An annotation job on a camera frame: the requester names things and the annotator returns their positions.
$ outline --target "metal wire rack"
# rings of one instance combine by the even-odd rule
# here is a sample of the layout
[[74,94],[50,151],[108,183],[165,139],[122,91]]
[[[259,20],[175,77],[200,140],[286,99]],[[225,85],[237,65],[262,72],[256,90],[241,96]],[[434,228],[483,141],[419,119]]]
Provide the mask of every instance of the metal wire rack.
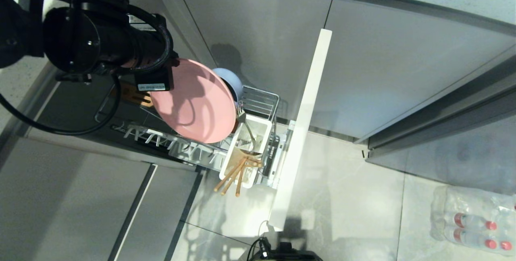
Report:
[[[102,105],[99,107],[95,119],[98,120],[100,115],[105,114],[103,111],[110,100],[108,93]],[[276,147],[279,142],[279,137],[276,135],[276,112],[280,97],[277,94],[252,88],[249,86],[243,87],[243,108],[244,110],[254,116],[269,120],[273,124],[271,133],[268,137],[268,144],[262,156],[263,168],[259,171],[259,180],[267,177],[270,172],[270,166],[273,163]],[[140,108],[155,118],[160,118],[153,107]],[[134,137],[135,141],[144,142],[148,145],[155,145],[156,147],[165,147],[169,151],[169,156],[185,162],[190,165],[201,165],[212,170],[221,170],[221,164],[227,155],[227,149],[231,143],[233,135],[231,134],[225,140],[206,144],[197,142],[195,140],[185,138],[179,134],[165,133],[158,131],[152,127],[146,127],[134,121],[127,121],[127,125],[123,123],[122,127],[118,127],[120,131],[124,131],[124,138]]]

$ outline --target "label sticker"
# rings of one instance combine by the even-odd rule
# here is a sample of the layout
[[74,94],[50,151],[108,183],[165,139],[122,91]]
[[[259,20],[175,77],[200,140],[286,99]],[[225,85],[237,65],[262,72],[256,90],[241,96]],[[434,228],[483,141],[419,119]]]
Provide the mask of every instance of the label sticker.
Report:
[[129,24],[139,30],[156,31],[152,26],[146,24],[143,20],[134,15],[129,15]]
[[140,91],[164,91],[164,83],[157,84],[138,84]]

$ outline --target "black cable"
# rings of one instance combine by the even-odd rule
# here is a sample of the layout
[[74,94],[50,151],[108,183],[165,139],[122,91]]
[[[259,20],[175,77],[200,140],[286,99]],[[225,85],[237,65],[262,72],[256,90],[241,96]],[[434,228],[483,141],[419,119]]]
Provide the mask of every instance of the black cable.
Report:
[[251,256],[254,256],[254,245],[256,245],[256,243],[260,242],[262,239],[261,238],[258,238],[256,241],[254,241],[251,245],[251,248],[249,248],[249,252],[247,252],[247,261],[252,261],[251,260]]
[[54,133],[54,134],[60,134],[60,135],[72,135],[72,136],[84,135],[84,134],[88,134],[88,133],[97,131],[100,128],[104,127],[104,125],[106,125],[113,118],[114,114],[117,112],[118,105],[120,104],[120,98],[122,96],[122,88],[120,86],[120,80],[118,80],[118,76],[111,75],[111,77],[114,81],[114,87],[117,91],[117,95],[114,100],[113,108],[111,109],[111,111],[109,111],[109,114],[105,117],[105,119],[102,120],[100,123],[98,123],[98,125],[95,125],[93,127],[90,127],[88,129],[84,129],[84,130],[61,130],[61,129],[57,129],[57,128],[53,128],[53,127],[48,127],[46,125],[42,125],[32,119],[29,119],[24,114],[21,114],[20,111],[16,110],[16,108],[14,108],[9,102],[7,102],[7,100],[4,98],[4,96],[2,96],[2,94],[0,94],[0,104],[2,106],[4,106],[7,109],[7,111],[11,112],[11,114],[13,114],[16,118],[20,119],[22,122],[24,122],[28,125],[31,125],[32,127],[36,128],[36,129],[40,129],[42,131],[46,131],[46,132],[50,132],[50,133]]

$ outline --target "fork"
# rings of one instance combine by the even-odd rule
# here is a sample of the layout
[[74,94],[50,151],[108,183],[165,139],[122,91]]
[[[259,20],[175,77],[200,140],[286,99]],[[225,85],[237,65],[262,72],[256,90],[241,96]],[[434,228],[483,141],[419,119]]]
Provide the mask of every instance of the fork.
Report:
[[247,131],[249,131],[249,135],[251,136],[251,141],[253,143],[253,148],[251,150],[253,150],[256,147],[256,140],[254,139],[253,132],[251,132],[251,128],[246,122],[246,112],[243,110],[242,106],[241,102],[236,106],[236,119],[247,127]]

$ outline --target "pink plate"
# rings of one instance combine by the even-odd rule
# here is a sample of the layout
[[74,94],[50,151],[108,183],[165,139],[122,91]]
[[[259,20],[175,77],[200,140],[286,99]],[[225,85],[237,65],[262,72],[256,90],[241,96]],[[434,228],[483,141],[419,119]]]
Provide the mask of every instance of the pink plate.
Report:
[[177,133],[204,143],[226,138],[235,125],[235,104],[223,80],[205,65],[179,59],[174,89],[151,92],[152,103]]

